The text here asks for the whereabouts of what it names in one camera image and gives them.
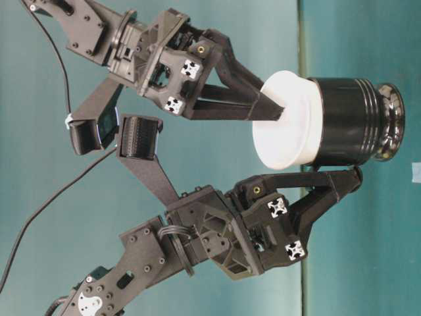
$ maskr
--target bolt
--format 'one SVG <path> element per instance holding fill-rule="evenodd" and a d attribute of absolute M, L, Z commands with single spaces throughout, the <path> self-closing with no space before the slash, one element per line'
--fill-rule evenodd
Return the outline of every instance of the bolt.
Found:
<path fill-rule="evenodd" d="M 261 190 L 260 186 L 255 186 L 255 187 L 253 188 L 253 192 L 254 192 L 255 194 L 259 194 L 259 193 L 261 193 L 261 192 L 262 192 L 262 190 Z"/>

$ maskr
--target black plastic part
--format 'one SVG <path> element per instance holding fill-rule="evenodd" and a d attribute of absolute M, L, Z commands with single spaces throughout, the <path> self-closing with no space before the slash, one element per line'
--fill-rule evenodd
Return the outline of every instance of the black plastic part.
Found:
<path fill-rule="evenodd" d="M 117 135 L 116 155 L 162 204 L 178 201 L 178 194 L 155 153 L 162 120 L 155 117 L 121 115 L 122 131 Z"/>
<path fill-rule="evenodd" d="M 230 39 L 217 30 L 206 30 L 200 40 L 214 45 L 203 60 L 205 68 L 196 86 L 187 86 L 194 106 L 183 116 L 190 120 L 278 120 L 284 110 L 260 92 L 263 81 L 234 55 Z M 211 69 L 225 86 L 205 84 Z"/>
<path fill-rule="evenodd" d="M 77 155 L 106 149 L 118 131 L 116 104 L 123 85 L 105 79 L 72 113 L 70 139 Z"/>
<path fill-rule="evenodd" d="M 367 80 L 310 78 L 323 104 L 322 141 L 312 165 L 361 165 L 380 148 L 383 97 Z"/>
<path fill-rule="evenodd" d="M 159 123 L 141 117 L 124 121 L 121 154 L 125 157 L 153 160 Z"/>

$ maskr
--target teal backdrop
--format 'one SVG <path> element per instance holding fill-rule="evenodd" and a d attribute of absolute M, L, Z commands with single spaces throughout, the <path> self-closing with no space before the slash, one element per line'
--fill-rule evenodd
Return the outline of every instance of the teal backdrop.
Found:
<path fill-rule="evenodd" d="M 263 80 L 282 69 L 298 71 L 295 1 L 102 0 L 143 22 L 174 7 L 200 28 L 228 34 L 238 59 Z M 65 51 L 58 23 L 42 17 L 60 47 L 70 78 L 72 108 L 107 70 Z M 0 10 L 0 269 L 24 220 L 53 192 L 102 153 L 75 156 L 64 128 L 62 76 L 53 52 L 18 1 Z M 121 113 L 164 120 L 159 158 L 179 193 L 212 184 L 229 190 L 238 180 L 268 173 L 259 161 L 248 122 L 190 122 L 158 110 L 125 90 Z M 294 200 L 298 190 L 285 192 Z M 51 204 L 33 223 L 0 295 L 0 315 L 43 315 L 58 296 L 99 265 L 122 255 L 118 235 L 162 215 L 164 207 L 114 156 Z M 300 315 L 299 265 L 232 282 L 206 262 L 189 278 L 180 273 L 145 291 L 126 315 Z"/>
<path fill-rule="evenodd" d="M 301 0 L 307 76 L 391 82 L 407 110 L 402 148 L 362 167 L 364 183 L 313 228 L 305 263 L 305 314 L 415 316 L 421 293 L 421 2 Z"/>

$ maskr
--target black cylindrical container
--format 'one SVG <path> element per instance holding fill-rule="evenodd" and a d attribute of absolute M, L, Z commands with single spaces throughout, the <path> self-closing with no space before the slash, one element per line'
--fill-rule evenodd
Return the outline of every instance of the black cylindrical container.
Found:
<path fill-rule="evenodd" d="M 323 129 L 313 166 L 361 165 L 391 159 L 401 145 L 405 108 L 391 84 L 365 79 L 309 78 L 320 90 Z"/>

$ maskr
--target cable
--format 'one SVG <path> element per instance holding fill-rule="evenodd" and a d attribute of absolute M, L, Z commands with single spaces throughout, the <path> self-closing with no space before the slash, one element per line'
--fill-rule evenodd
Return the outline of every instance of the cable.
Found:
<path fill-rule="evenodd" d="M 12 267 L 12 263 L 14 260 L 14 257 L 16 255 L 16 252 L 18 250 L 19 244 L 22 241 L 22 237 L 26 232 L 26 229 L 28 229 L 29 225 L 31 224 L 31 222 L 39 215 L 41 214 L 41 212 L 48 206 L 51 204 L 52 201 L 54 201 L 59 195 L 61 195 L 64 191 L 66 191 L 67 189 L 69 189 L 69 187 L 71 187 L 73 184 L 77 183 L 77 181 L 79 181 L 80 179 L 82 179 L 90 170 L 92 170 L 96 165 L 98 165 L 102 160 L 104 160 L 105 158 L 107 158 L 109 155 L 111 155 L 112 153 L 114 153 L 116 151 L 116 148 L 110 150 L 108 153 L 106 153 L 104 156 L 98 158 L 97 160 L 95 160 L 88 168 L 86 168 L 79 176 L 77 176 L 73 181 L 69 182 L 68 184 L 66 184 L 63 188 L 61 188 L 59 191 L 57 191 L 53 196 L 51 196 L 47 201 L 44 202 L 43 205 L 41 205 L 41 207 L 35 211 L 34 214 L 32 214 L 29 219 L 26 220 L 24 226 L 21 228 L 16 241 L 14 242 L 14 245 L 12 247 L 12 252 L 9 256 L 9 260 L 7 260 L 7 264 L 5 267 L 5 270 L 3 272 L 3 276 L 1 277 L 0 280 L 0 294 L 3 291 L 5 284 L 6 284 L 6 280 L 7 277 L 9 275 L 9 272 L 11 270 Z"/>
<path fill-rule="evenodd" d="M 160 240 L 162 240 L 165 235 L 172 235 L 172 234 L 184 235 L 184 236 L 187 236 L 189 239 L 191 239 L 191 230 L 188 227 L 168 225 L 158 230 L 158 237 Z"/>
<path fill-rule="evenodd" d="M 64 92 L 66 94 L 66 110 L 67 114 L 70 114 L 72 112 L 72 108 L 70 106 L 70 89 L 68 86 L 68 77 L 67 77 L 67 71 L 66 67 L 64 66 L 63 60 L 61 58 L 61 55 L 59 53 L 59 50 L 57 49 L 57 46 L 54 43 L 53 38 L 51 37 L 50 33 L 45 29 L 44 25 L 41 23 L 40 20 L 36 17 L 36 15 L 26 6 L 24 0 L 20 0 L 20 4 L 24 7 L 26 12 L 33 18 L 33 20 L 36 22 L 36 24 L 41 28 L 41 31 L 47 36 L 47 39 L 49 40 L 51 46 L 53 46 L 53 50 L 55 53 L 55 56 L 60 64 L 61 70 L 63 72 L 64 77 Z"/>
<path fill-rule="evenodd" d="M 57 298 L 51 305 L 48 307 L 47 311 L 45 312 L 45 316 L 52 316 L 55 310 L 63 304 L 67 300 L 68 296 L 62 296 L 61 298 Z"/>

